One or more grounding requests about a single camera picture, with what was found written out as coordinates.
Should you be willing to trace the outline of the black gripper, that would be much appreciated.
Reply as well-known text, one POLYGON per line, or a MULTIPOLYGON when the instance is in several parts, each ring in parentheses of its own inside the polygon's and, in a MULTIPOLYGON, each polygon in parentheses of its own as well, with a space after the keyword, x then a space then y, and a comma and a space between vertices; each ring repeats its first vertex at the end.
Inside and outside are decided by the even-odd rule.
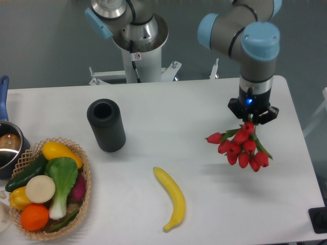
POLYGON ((243 122, 264 125, 277 118, 279 108, 270 104, 272 79, 263 82, 252 82, 240 79, 239 96, 231 98, 228 108, 243 122))

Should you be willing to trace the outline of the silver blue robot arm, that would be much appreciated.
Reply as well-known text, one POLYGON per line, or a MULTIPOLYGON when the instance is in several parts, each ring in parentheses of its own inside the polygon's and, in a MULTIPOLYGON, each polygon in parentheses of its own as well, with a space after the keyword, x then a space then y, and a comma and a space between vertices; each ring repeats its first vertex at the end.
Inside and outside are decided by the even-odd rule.
MULTIPOLYGON (((237 118, 256 125, 274 120, 279 112, 269 102, 280 41, 270 19, 281 5, 281 1, 233 1, 228 14, 206 15, 197 31, 204 47, 239 62, 239 95, 228 107, 237 118)), ((92 1, 84 15, 99 36, 112 38, 121 49, 128 83, 162 79, 161 47, 169 32, 151 1, 92 1)))

